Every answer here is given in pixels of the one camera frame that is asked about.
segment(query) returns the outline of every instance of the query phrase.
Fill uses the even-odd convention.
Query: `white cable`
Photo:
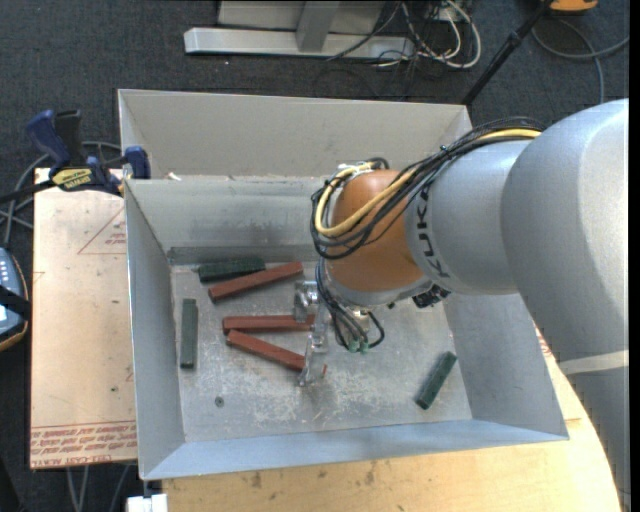
[[[397,64],[400,64],[401,62],[407,61],[407,60],[411,60],[411,58],[407,55],[403,55],[402,57],[396,59],[396,60],[392,60],[389,62],[381,62],[380,64],[374,64],[375,67],[377,68],[386,68],[389,66],[396,66]]]
[[[478,33],[478,29],[476,28],[475,24],[471,21],[471,18],[469,17],[469,15],[466,12],[464,12],[460,7],[458,7],[455,4],[455,2],[452,2],[451,0],[447,0],[447,4],[450,7],[452,7],[453,9],[455,9],[458,12],[458,14],[460,14],[462,19],[471,26],[471,31],[473,32],[473,37],[475,39],[475,47],[476,47],[475,56],[469,62],[463,62],[463,63],[450,62],[449,61],[450,56],[444,56],[444,57],[443,56],[438,56],[437,54],[433,53],[431,51],[431,49],[429,49],[426,46],[425,46],[425,48],[428,49],[428,52],[418,52],[418,55],[420,55],[421,57],[427,57],[429,59],[433,59],[433,60],[437,60],[439,62],[442,62],[445,66],[448,66],[450,68],[468,69],[468,68],[476,65],[478,63],[478,61],[480,60],[480,57],[482,55],[482,41],[480,39],[480,34]]]
[[[456,48],[455,48],[455,50],[447,50],[444,53],[437,54],[436,52],[434,52],[429,47],[429,45],[416,32],[415,27],[413,26],[413,23],[411,22],[411,17],[409,15],[409,9],[407,8],[407,4],[405,2],[402,2],[401,7],[402,7],[402,12],[404,13],[405,21],[407,23],[407,27],[409,28],[409,31],[411,32],[413,37],[416,39],[416,41],[418,41],[418,43],[420,43],[420,46],[429,54],[430,57],[432,57],[434,59],[443,59],[444,60],[444,59],[450,59],[452,57],[455,57],[460,52],[460,48],[462,47],[462,38],[460,36],[460,31],[458,30],[458,27],[454,23],[453,19],[451,18],[451,15],[449,14],[448,11],[445,11],[445,13],[446,13],[447,17],[449,18],[448,23],[451,25],[451,27],[453,28],[453,31],[454,31],[454,33],[456,35]]]

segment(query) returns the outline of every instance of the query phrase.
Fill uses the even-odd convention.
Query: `gray floor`
[[[602,49],[629,33],[629,4],[602,0],[583,16],[562,19]],[[118,143],[119,88],[460,102],[536,0],[475,0],[473,5],[483,45],[480,63],[462,72],[425,63],[412,77],[405,67],[381,71],[349,60],[186,56],[183,33],[213,25],[215,2],[0,0],[0,194],[9,192],[39,156],[24,128],[41,110],[80,108],[85,139]],[[541,20],[539,32],[558,49],[586,50],[557,19]],[[603,59],[602,70],[605,99],[628,97],[628,47]],[[528,115],[550,124],[597,102],[592,60],[561,59],[528,38],[477,98],[472,119],[478,124]],[[385,129],[383,121],[380,128]],[[27,220],[31,216],[28,210],[21,214]],[[14,227],[10,248],[29,275],[31,232]],[[28,469],[29,351],[27,337],[0,353],[0,457],[28,510],[72,510],[64,472]],[[121,473],[120,466],[91,469],[85,510],[108,509]],[[124,494],[141,492],[134,473],[129,472]]]

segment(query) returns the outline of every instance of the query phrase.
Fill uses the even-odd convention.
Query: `red-brown wooden block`
[[[302,274],[304,269],[302,263],[294,261],[293,263],[286,263],[278,267],[262,270],[249,274],[247,276],[238,277],[225,281],[224,283],[213,285],[209,288],[209,297],[213,302],[238,295],[247,290],[257,288],[259,286],[265,286],[267,284],[282,281],[289,277]]]
[[[222,331],[241,332],[300,332],[310,331],[315,315],[308,315],[304,322],[298,322],[292,315],[227,316],[222,319]]]
[[[264,340],[249,336],[240,331],[229,331],[227,345],[255,354],[269,361],[279,363],[292,370],[301,372],[304,369],[304,356],[290,350],[277,347]]]

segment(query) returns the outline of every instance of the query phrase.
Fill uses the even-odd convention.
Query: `wooden table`
[[[568,441],[166,480],[169,510],[618,512],[596,432],[545,355]]]
[[[36,198],[34,469],[137,453],[122,207],[103,194]],[[593,426],[546,361],[569,441],[167,480],[169,510],[619,512]]]

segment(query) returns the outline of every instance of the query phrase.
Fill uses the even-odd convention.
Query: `dark green block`
[[[451,373],[453,365],[456,364],[458,358],[452,352],[446,352],[438,361],[438,364],[431,372],[420,395],[416,399],[416,403],[423,409],[428,409],[438,396],[440,388],[444,384],[445,379]]]
[[[198,355],[198,306],[195,299],[182,299],[180,368],[195,368]]]
[[[209,283],[218,279],[232,279],[265,270],[262,258],[247,256],[246,258],[229,258],[206,263],[198,268],[201,283]]]

